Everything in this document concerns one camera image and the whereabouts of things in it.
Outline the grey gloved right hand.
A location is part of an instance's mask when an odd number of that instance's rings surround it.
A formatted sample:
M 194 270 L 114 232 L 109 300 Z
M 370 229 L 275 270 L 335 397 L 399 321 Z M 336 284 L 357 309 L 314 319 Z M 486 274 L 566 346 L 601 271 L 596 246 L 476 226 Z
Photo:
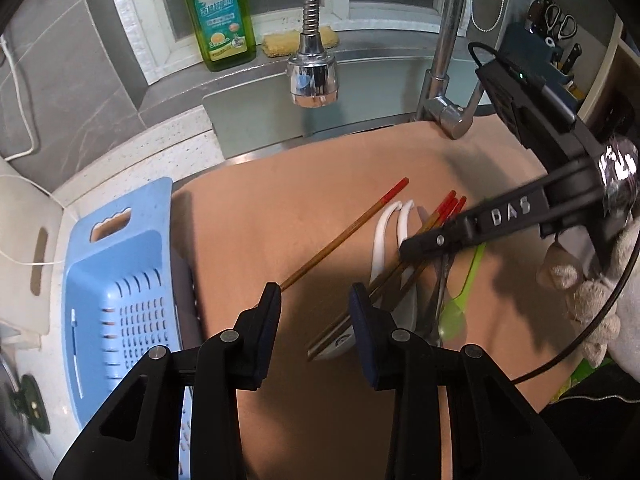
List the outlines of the grey gloved right hand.
M 631 220 L 615 241 L 608 268 L 587 278 L 584 266 L 560 243 L 548 248 L 537 272 L 538 284 L 561 294 L 564 315 L 581 333 L 604 306 L 622 276 L 639 234 L 639 221 Z M 593 368 L 606 356 L 633 378 L 639 377 L 639 269 L 634 268 L 616 303 L 593 333 L 579 345 Z

